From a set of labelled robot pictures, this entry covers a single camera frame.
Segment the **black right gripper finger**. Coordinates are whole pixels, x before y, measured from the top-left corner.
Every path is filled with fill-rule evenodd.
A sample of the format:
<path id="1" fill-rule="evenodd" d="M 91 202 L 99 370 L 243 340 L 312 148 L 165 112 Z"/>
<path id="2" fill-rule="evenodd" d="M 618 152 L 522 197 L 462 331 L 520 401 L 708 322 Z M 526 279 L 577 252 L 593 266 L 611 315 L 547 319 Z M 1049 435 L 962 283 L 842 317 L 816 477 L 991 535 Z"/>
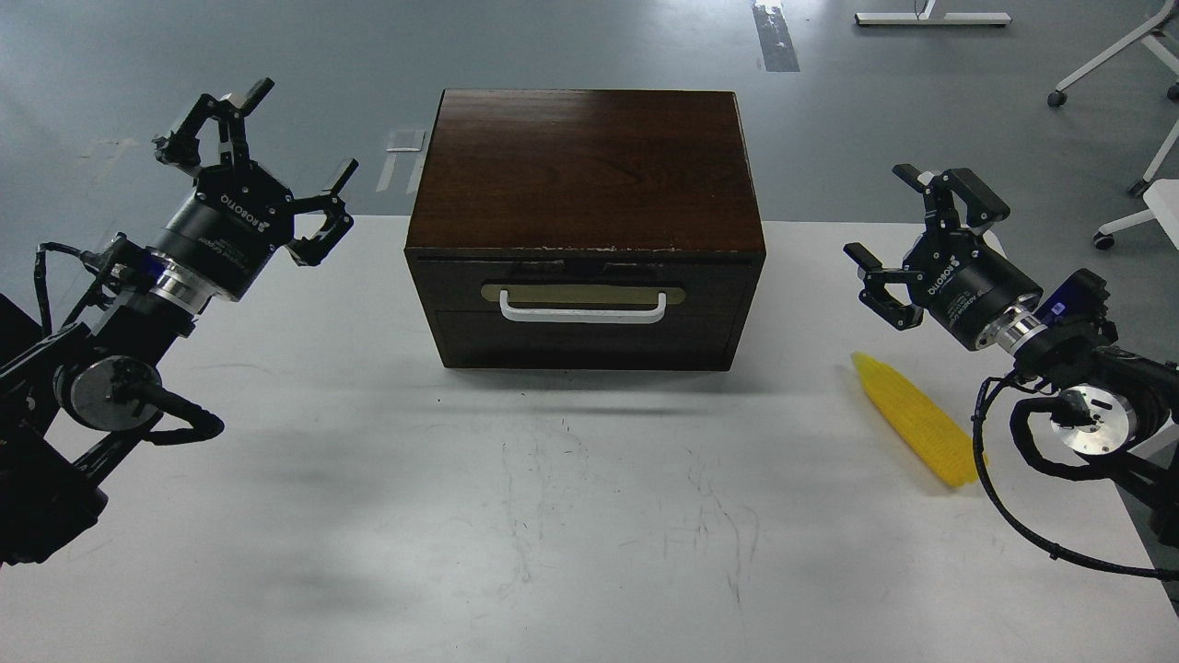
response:
<path id="1" fill-rule="evenodd" d="M 1012 209 L 968 168 L 921 171 L 911 164 L 893 165 L 893 175 L 922 193 L 926 231 L 917 244 L 984 244 L 984 234 L 1010 217 Z"/>
<path id="2" fill-rule="evenodd" d="M 920 306 L 903 306 L 900 298 L 893 297 L 887 290 L 890 283 L 918 285 L 926 281 L 926 274 L 908 268 L 887 269 L 867 247 L 858 242 L 847 243 L 843 252 L 858 265 L 858 278 L 863 283 L 859 289 L 859 302 L 880 315 L 880 319 L 893 324 L 898 332 L 905 332 L 921 324 L 926 310 Z"/>

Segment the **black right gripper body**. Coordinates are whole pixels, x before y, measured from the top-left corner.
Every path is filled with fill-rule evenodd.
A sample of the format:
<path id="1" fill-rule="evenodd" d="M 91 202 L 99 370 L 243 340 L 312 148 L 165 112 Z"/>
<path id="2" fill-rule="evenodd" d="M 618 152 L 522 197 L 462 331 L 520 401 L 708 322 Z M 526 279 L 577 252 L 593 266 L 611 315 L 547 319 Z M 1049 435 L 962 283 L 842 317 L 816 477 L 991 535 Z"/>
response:
<path id="1" fill-rule="evenodd" d="M 981 352 L 986 328 L 1013 306 L 1036 306 L 1043 288 L 1002 252 L 964 230 L 927 231 L 903 267 L 921 273 L 908 287 L 914 306 L 929 313 L 968 352 Z"/>

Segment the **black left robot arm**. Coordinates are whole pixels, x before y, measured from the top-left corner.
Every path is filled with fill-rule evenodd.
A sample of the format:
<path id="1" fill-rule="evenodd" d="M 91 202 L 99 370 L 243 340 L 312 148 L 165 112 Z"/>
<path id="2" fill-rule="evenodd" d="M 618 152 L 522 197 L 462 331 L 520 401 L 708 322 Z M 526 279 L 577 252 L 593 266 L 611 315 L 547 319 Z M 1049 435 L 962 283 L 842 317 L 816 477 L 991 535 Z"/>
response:
<path id="1" fill-rule="evenodd" d="M 224 429 L 166 390 L 158 365 L 195 329 L 210 298 L 239 301 L 274 252 L 316 267 L 353 224 L 341 191 L 348 159 L 323 192 L 297 198 L 250 155 L 246 118 L 274 88 L 203 94 L 154 139 L 162 164 L 193 191 L 154 243 L 125 235 L 92 252 L 37 248 L 37 319 L 4 298 L 4 564 L 40 564 L 97 524 L 101 483 L 139 442 L 203 442 Z"/>

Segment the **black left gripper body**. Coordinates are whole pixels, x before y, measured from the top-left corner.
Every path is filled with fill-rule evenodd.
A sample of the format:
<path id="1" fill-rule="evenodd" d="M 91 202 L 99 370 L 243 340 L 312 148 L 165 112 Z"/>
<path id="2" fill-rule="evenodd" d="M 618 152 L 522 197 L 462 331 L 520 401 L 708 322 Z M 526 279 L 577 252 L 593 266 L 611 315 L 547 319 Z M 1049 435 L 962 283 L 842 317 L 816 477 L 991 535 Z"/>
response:
<path id="1" fill-rule="evenodd" d="M 290 201 L 290 189 L 261 164 L 203 168 L 151 248 L 197 273 L 220 297 L 239 301 L 292 239 L 292 215 L 281 211 Z"/>

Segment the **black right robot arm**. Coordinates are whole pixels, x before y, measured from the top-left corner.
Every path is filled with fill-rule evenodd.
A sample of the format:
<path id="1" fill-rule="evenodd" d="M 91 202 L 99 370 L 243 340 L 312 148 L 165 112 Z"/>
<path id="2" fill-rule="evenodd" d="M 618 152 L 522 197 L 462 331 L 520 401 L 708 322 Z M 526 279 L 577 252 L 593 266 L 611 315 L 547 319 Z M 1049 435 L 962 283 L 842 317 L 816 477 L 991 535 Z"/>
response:
<path id="1" fill-rule="evenodd" d="M 1137 457 L 1137 445 L 1175 421 L 1175 365 L 1117 347 L 1106 282 L 1079 269 L 1049 297 L 984 232 L 1010 206 L 971 169 L 893 168 L 921 193 L 926 231 L 898 268 L 859 243 L 859 302 L 896 329 L 935 320 L 968 352 L 997 344 L 1013 357 L 1007 385 L 1029 390 L 1010 433 L 1025 461 L 1073 483 L 1111 480 L 1150 508 L 1158 541 L 1175 547 L 1175 462 Z"/>

